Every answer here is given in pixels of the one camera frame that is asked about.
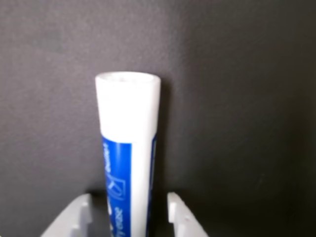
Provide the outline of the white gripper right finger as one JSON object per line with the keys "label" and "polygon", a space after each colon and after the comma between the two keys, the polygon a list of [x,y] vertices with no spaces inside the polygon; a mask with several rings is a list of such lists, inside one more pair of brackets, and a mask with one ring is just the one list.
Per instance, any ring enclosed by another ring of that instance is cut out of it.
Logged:
{"label": "white gripper right finger", "polygon": [[183,200],[174,192],[167,194],[168,221],[173,225],[175,237],[208,237]]}

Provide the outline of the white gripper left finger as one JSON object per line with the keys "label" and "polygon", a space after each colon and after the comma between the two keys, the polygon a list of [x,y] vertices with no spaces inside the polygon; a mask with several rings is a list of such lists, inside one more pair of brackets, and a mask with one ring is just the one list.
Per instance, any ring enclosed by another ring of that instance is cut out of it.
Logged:
{"label": "white gripper left finger", "polygon": [[92,223],[90,194],[75,198],[41,234],[41,237],[87,237]]}

